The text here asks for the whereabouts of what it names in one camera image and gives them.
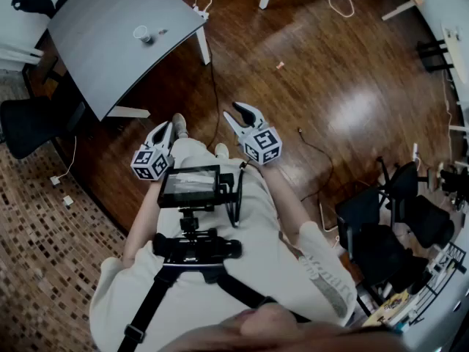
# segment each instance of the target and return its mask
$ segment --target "black chair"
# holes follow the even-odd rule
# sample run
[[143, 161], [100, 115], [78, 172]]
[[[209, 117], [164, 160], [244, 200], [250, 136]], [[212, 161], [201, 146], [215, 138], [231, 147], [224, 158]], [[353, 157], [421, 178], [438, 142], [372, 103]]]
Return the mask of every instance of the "black chair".
[[4, 140], [17, 159], [57, 136], [73, 133], [85, 112], [83, 98], [67, 73], [52, 99], [6, 100], [0, 104]]
[[467, 167], [458, 173], [455, 167], [451, 171], [442, 169], [441, 176], [441, 190], [447, 194], [455, 194], [454, 207], [456, 210], [461, 211], [466, 203], [469, 202], [469, 170]]
[[433, 244], [444, 247], [453, 237], [454, 224], [449, 213], [418, 195], [418, 182], [429, 183], [429, 177], [419, 177], [415, 162], [399, 167], [390, 179], [383, 160], [385, 185], [381, 189], [394, 200], [391, 211], [394, 221], [405, 223], [418, 242], [429, 248]]
[[57, 0], [56, 6], [52, 0], [12, 0], [12, 6], [16, 10], [29, 13], [39, 13], [52, 18], [67, 0]]
[[401, 293], [407, 290], [410, 295], [415, 295], [425, 287], [432, 278], [430, 272], [426, 270], [428, 259], [415, 257], [410, 249], [405, 251], [404, 265], [391, 277], [394, 292]]
[[370, 187], [336, 205], [340, 244], [369, 285], [391, 278], [406, 260], [405, 249], [392, 229], [379, 225], [379, 194]]

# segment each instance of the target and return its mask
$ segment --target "patterned carpet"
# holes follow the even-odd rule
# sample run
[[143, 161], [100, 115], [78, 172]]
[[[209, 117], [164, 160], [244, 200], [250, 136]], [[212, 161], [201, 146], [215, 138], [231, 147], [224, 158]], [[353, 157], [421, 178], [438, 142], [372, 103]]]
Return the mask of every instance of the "patterned carpet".
[[[5, 89], [0, 100], [25, 92]], [[89, 301], [125, 237], [71, 175], [52, 186], [66, 170], [51, 143], [21, 161], [0, 145], [0, 351], [96, 350]]]

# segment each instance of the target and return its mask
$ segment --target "person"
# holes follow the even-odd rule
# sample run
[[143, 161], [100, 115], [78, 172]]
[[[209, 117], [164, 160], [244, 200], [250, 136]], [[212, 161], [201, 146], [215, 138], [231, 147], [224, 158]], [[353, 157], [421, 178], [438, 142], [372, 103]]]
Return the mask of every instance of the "person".
[[407, 352], [400, 334], [386, 326], [348, 330], [324, 322], [297, 323], [280, 304], [246, 310], [184, 333], [160, 352]]
[[[219, 164], [221, 173], [234, 173], [238, 179], [244, 161], [229, 159], [226, 145], [218, 144], [213, 155], [204, 144], [188, 138], [181, 114], [174, 115], [173, 123], [177, 134], [171, 149], [175, 168]], [[101, 265], [89, 320], [93, 339], [102, 352], [119, 349], [126, 325], [163, 266], [164, 258], [152, 252], [155, 234], [182, 236], [182, 214], [175, 208], [158, 207], [160, 187], [159, 181], [149, 186], [122, 260], [110, 257]], [[231, 226], [224, 205], [195, 215], [199, 231], [216, 227], [218, 236], [241, 242], [243, 255], [224, 261], [228, 274], [309, 320], [344, 326], [355, 308], [355, 283], [284, 176], [272, 164], [259, 169], [249, 165], [242, 187], [238, 228]], [[220, 323], [247, 309], [217, 284], [207, 284], [201, 273], [184, 272], [166, 292], [136, 351], [159, 351], [187, 331]]]

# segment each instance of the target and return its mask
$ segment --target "plug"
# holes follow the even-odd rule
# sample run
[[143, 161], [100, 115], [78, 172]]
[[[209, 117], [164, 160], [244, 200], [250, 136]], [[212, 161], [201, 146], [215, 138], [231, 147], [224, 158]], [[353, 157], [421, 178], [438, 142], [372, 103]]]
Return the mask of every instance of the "plug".
[[57, 184], [60, 184], [60, 179], [57, 176], [52, 176], [51, 182], [53, 186], [56, 186]]

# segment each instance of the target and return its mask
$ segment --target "foot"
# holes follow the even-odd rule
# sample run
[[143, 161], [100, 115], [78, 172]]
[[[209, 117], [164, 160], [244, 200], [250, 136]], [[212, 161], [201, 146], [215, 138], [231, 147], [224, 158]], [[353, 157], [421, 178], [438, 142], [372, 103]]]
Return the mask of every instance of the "foot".
[[181, 114], [174, 114], [173, 116], [173, 125], [176, 131], [177, 138], [188, 138], [189, 133], [187, 125], [185, 123], [185, 118]]
[[225, 144], [217, 144], [215, 146], [215, 156], [219, 159], [228, 159], [229, 158], [229, 151], [228, 147]]

